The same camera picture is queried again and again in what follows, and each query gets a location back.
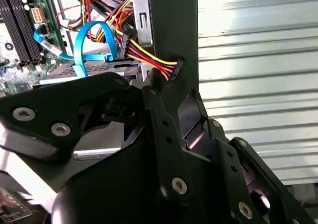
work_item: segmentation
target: screw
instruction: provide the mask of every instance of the screw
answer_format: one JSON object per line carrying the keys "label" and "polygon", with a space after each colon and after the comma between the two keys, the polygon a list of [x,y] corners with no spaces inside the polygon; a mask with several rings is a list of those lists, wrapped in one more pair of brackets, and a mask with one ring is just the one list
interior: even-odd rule
{"label": "screw", "polygon": [[67,136],[71,132],[71,129],[64,123],[55,123],[52,125],[51,131],[56,136]]}
{"label": "screw", "polygon": [[115,82],[119,83],[120,85],[124,85],[125,84],[123,80],[118,79],[118,78],[115,79]]}
{"label": "screw", "polygon": [[242,213],[247,219],[251,220],[253,218],[252,210],[245,203],[240,202],[238,204],[240,213]]}
{"label": "screw", "polygon": [[31,121],[36,116],[35,111],[28,107],[18,107],[13,111],[12,115],[18,121]]}
{"label": "screw", "polygon": [[177,193],[181,195],[185,194],[188,191],[186,183],[178,177],[173,178],[172,187]]}
{"label": "screw", "polygon": [[149,89],[149,92],[151,92],[153,95],[156,95],[156,91],[152,90],[152,89]]}
{"label": "screw", "polygon": [[247,146],[247,144],[246,144],[245,141],[240,140],[239,143],[240,143],[240,145],[243,146],[243,147],[246,147],[246,146]]}
{"label": "screw", "polygon": [[300,224],[300,222],[297,221],[295,218],[293,219],[293,223],[294,223],[294,224]]}
{"label": "screw", "polygon": [[219,122],[217,122],[217,121],[213,121],[213,125],[215,125],[216,127],[220,127],[220,123]]}

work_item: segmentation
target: silver metal surface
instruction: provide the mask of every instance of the silver metal surface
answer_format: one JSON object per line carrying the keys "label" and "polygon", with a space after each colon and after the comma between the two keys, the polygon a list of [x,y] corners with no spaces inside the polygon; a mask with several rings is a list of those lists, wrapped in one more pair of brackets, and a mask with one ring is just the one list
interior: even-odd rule
{"label": "silver metal surface", "polygon": [[220,127],[220,123],[217,121],[213,121],[213,125],[215,125],[216,127]]}
{"label": "silver metal surface", "polygon": [[242,213],[247,219],[251,220],[253,218],[252,210],[245,203],[240,202],[238,204],[240,213]]}
{"label": "silver metal surface", "polygon": [[186,194],[188,191],[187,184],[181,178],[175,177],[171,183],[173,189],[181,195]]}
{"label": "silver metal surface", "polygon": [[0,149],[0,170],[7,172],[32,196],[32,203],[51,212],[53,201],[65,182],[120,150],[122,140],[123,124],[111,123],[84,135],[75,147],[74,156],[60,165],[45,164]]}
{"label": "silver metal surface", "polygon": [[286,185],[318,182],[318,0],[198,0],[199,91]]}
{"label": "silver metal surface", "polygon": [[146,80],[148,73],[150,72],[150,70],[153,68],[151,65],[149,64],[145,64],[145,63],[141,63],[140,64],[140,68],[141,68],[141,73],[142,73],[142,78],[143,81]]}
{"label": "silver metal surface", "polygon": [[148,0],[133,0],[138,42],[141,46],[153,44]]}
{"label": "silver metal surface", "polygon": [[297,221],[296,219],[293,219],[293,223],[294,223],[294,224],[300,224],[300,222]]}
{"label": "silver metal surface", "polygon": [[240,145],[243,146],[243,147],[246,147],[246,146],[247,146],[247,144],[246,144],[245,141],[239,141],[239,143],[240,143]]}
{"label": "silver metal surface", "polygon": [[106,158],[120,150],[123,134],[124,124],[117,122],[110,123],[105,129],[91,131],[81,138],[73,157],[76,161]]}
{"label": "silver metal surface", "polygon": [[[138,72],[138,61],[120,61],[113,63],[96,63],[96,61],[85,62],[85,68],[89,76],[105,72],[117,73],[120,76],[134,76]],[[39,80],[40,85],[55,84],[75,80],[78,77],[72,67],[73,63],[67,63],[52,71],[46,78]],[[115,66],[127,65],[126,67],[115,68]]]}
{"label": "silver metal surface", "polygon": [[28,107],[15,108],[12,115],[18,121],[31,121],[36,117],[35,111]]}
{"label": "silver metal surface", "polygon": [[64,123],[55,123],[51,127],[51,131],[56,136],[67,136],[71,133],[71,129]]}

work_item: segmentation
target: wire bundle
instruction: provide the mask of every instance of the wire bundle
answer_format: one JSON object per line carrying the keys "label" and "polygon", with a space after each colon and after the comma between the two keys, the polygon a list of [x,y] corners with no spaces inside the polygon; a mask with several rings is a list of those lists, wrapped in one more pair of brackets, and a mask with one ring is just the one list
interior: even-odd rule
{"label": "wire bundle", "polygon": [[[122,24],[123,22],[134,13],[133,10],[123,10],[131,1],[128,0],[127,3],[123,3],[123,5],[120,7],[118,12],[116,13],[116,33],[119,36],[124,36],[124,33],[122,32]],[[153,67],[159,69],[161,71],[161,74],[165,77],[166,80],[169,80],[171,74],[173,73],[174,66],[177,64],[177,62],[167,62],[164,60],[161,60],[157,58],[156,56],[152,55],[148,51],[144,50],[135,40],[132,38],[129,39],[129,45],[128,45],[128,52],[127,56],[136,60],[139,60],[143,63],[147,63],[152,65]]]}
{"label": "wire bundle", "polygon": [[[79,0],[81,7],[81,23],[85,25],[87,22],[91,21],[90,12],[95,9],[101,15],[105,17],[104,21],[109,27],[115,26],[115,36],[117,38],[118,44],[121,46],[123,36],[127,36],[125,33],[129,29],[134,29],[134,25],[130,22],[134,18],[134,11],[128,5],[132,2],[131,0],[112,0],[119,5],[116,8],[108,6],[103,2],[103,0]],[[62,10],[58,16],[65,12],[66,8]],[[98,43],[105,43],[105,35],[102,28],[99,28],[95,36],[89,31],[87,37]],[[174,67],[177,62],[168,62],[157,58],[148,51],[144,50],[133,38],[129,38],[128,45],[126,47],[126,55],[130,58],[139,60],[143,63],[152,65],[153,67],[159,69],[166,80],[169,80],[171,74],[173,73]]]}

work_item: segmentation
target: black metal arm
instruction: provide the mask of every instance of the black metal arm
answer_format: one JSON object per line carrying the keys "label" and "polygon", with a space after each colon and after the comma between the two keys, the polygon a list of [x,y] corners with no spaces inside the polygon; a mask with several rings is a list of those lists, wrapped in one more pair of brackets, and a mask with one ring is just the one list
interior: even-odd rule
{"label": "black metal arm", "polygon": [[[83,134],[111,121],[132,131],[124,149],[65,184],[53,205],[53,223],[105,218],[112,223],[314,223],[247,141],[226,139],[196,90],[178,109],[180,132],[165,110],[160,74],[151,75],[152,86],[141,89],[106,73],[1,100],[0,146],[51,165],[66,161]],[[20,107],[29,110],[16,113]],[[66,126],[57,129],[56,123]]]}

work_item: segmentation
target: metal sheet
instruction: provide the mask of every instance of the metal sheet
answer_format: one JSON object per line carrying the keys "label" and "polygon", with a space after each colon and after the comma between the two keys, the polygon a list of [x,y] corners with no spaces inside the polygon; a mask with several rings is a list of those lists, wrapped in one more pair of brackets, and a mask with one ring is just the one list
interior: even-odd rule
{"label": "metal sheet", "polygon": [[284,184],[318,182],[318,0],[198,0],[199,91]]}

